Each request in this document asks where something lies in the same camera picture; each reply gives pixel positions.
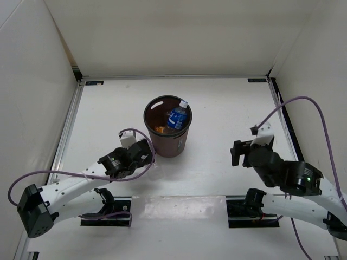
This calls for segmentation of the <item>orange drink bottle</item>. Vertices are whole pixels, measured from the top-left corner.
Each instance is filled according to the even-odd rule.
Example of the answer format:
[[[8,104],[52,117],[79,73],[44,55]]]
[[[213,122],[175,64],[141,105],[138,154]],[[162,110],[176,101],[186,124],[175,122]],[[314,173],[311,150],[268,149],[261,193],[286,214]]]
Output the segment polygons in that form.
[[[159,133],[159,134],[166,134],[167,133],[167,129],[165,126],[155,126],[154,131]]]

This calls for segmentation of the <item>clear bottle blue label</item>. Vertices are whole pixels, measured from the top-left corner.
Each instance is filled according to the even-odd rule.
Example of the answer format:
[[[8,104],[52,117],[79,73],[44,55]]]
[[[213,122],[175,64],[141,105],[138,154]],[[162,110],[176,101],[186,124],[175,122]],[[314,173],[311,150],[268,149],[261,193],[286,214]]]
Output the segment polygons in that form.
[[[187,119],[188,102],[181,100],[178,107],[174,108],[168,117],[167,126],[176,130],[181,130]]]

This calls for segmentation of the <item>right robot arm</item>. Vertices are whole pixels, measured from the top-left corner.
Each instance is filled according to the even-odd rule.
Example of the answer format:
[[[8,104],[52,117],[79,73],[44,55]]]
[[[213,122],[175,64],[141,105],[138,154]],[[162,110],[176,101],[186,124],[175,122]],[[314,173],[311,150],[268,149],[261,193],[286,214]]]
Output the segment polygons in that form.
[[[250,188],[238,207],[246,216],[278,214],[316,225],[335,238],[346,240],[346,210],[337,190],[324,179],[320,170],[303,161],[283,160],[272,144],[258,145],[251,141],[234,142],[230,150],[232,166],[240,156],[243,167],[252,168],[266,187],[278,187],[283,193],[310,200],[311,205],[288,201],[265,191]]]

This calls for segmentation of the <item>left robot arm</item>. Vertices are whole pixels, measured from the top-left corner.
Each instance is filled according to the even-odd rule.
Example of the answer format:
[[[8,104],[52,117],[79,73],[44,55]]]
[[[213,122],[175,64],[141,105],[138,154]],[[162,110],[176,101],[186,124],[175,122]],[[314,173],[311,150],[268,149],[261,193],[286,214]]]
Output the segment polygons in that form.
[[[123,214],[116,208],[114,196],[104,186],[127,181],[132,174],[153,163],[153,152],[146,139],[129,148],[118,147],[101,157],[81,173],[55,184],[26,187],[17,212],[29,238],[37,238],[55,224],[74,217],[86,220],[113,218]]]

